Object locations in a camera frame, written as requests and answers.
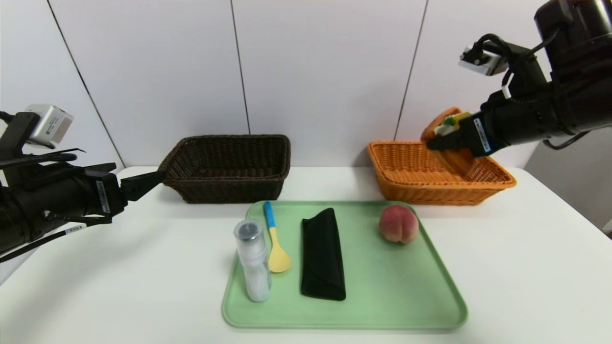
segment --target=white table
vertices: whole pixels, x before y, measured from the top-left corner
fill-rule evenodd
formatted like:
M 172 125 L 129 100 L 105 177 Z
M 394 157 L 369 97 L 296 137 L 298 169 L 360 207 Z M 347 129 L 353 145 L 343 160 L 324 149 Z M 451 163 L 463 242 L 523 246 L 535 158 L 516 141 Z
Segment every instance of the white table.
M 124 178 L 154 168 L 128 168 Z M 612 343 L 612 241 L 523 170 L 480 206 L 416 206 L 469 308 L 453 332 L 240 330 L 221 302 L 248 205 L 158 186 L 0 286 L 2 344 Z M 369 168 L 292 168 L 281 200 L 381 199 Z

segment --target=black pouch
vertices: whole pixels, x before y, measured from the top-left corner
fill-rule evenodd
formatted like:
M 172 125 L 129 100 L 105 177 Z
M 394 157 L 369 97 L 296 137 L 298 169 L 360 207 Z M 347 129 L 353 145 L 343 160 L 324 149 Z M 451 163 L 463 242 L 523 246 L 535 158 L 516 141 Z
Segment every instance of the black pouch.
M 340 235 L 332 208 L 302 220 L 302 294 L 318 299 L 346 299 Z

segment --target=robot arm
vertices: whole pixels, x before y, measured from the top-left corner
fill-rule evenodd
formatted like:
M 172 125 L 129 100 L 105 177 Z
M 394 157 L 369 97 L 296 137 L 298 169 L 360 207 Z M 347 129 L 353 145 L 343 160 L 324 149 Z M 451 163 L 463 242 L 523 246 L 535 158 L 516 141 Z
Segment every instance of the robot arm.
M 536 12 L 535 22 L 543 42 L 531 50 L 492 34 L 465 50 L 460 65 L 485 75 L 506 71 L 502 89 L 460 120 L 458 130 L 429 141 L 429 149 L 468 148 L 482 157 L 538 140 L 561 149 L 612 125 L 612 2 L 551 0 Z M 541 48 L 550 61 L 551 82 L 534 56 Z M 548 141 L 566 135 L 574 136 L 560 146 Z
M 68 130 L 72 116 L 52 105 L 31 105 L 14 116 L 0 112 L 0 119 L 8 124 L 0 138 L 0 170 L 8 183 L 0 185 L 0 263 L 74 231 L 111 223 L 128 201 L 140 199 L 165 177 L 158 171 L 120 184 L 110 173 L 114 163 L 67 163 L 76 160 L 70 152 L 78 149 L 23 154 L 25 143 L 54 148 Z M 47 235 L 69 222 L 79 225 Z

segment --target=white wall panel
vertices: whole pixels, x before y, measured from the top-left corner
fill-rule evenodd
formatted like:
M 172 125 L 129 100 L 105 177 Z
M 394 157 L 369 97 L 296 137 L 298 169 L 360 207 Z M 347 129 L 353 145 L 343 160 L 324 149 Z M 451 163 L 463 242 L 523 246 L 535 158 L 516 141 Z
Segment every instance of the white wall panel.
M 534 47 L 541 42 L 533 17 L 545 1 L 429 0 L 398 128 L 398 140 L 418 140 L 442 110 L 458 106 L 476 112 L 498 91 L 502 76 L 486 77 L 459 67 L 465 46 L 494 33 L 504 40 Z M 537 53 L 548 77 L 546 54 Z M 505 166 L 523 167 L 537 143 L 505 148 L 493 157 Z
M 230 0 L 51 2 L 126 165 L 183 137 L 248 133 Z
M 79 79 L 47 2 L 2 1 L 0 12 L 0 108 L 23 111 L 32 103 L 55 104 L 75 117 L 58 148 L 79 147 L 76 165 L 122 163 Z M 0 121 L 0 135 L 5 124 Z M 48 149 L 26 146 L 27 153 Z M 0 171 L 0 179 L 6 185 Z M 0 285 L 34 251 L 0 264 Z
M 234 0 L 251 133 L 297 166 L 369 162 L 393 140 L 425 0 Z

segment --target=wicker basket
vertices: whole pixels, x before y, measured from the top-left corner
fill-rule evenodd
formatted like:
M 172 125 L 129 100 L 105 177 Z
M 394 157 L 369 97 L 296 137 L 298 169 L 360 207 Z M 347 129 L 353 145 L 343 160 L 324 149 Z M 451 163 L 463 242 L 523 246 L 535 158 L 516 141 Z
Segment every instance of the wicker basket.
M 420 142 L 372 142 L 368 151 L 378 186 L 388 200 L 473 205 L 517 184 L 489 157 L 477 159 L 474 168 L 462 178 L 448 171 Z
M 276 200 L 290 150 L 284 135 L 193 136 L 178 142 L 159 169 L 187 203 Z

